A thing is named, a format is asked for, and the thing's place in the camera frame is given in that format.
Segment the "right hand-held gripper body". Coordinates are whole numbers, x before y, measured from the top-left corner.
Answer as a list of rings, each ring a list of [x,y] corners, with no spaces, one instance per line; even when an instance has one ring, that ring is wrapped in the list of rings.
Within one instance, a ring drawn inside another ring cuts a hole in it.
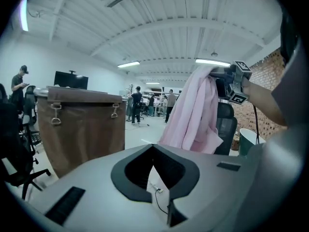
[[[216,67],[210,72],[215,79],[219,99],[235,104],[243,104],[248,99],[244,94],[242,79],[252,75],[251,69],[244,61],[234,61],[229,67]]]

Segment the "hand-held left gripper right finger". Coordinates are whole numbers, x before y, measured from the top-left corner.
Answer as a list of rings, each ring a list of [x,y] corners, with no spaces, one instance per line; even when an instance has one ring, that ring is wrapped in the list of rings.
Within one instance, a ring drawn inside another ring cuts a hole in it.
[[[170,200],[189,195],[200,177],[194,162],[159,145],[153,145],[153,166],[169,190]]]

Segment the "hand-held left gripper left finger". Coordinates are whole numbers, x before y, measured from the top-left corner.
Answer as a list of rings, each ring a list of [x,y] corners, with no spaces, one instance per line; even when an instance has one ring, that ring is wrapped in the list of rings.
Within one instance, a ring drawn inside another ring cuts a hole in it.
[[[129,200],[151,203],[152,195],[147,191],[147,185],[153,165],[153,145],[145,145],[113,166],[112,183]]]

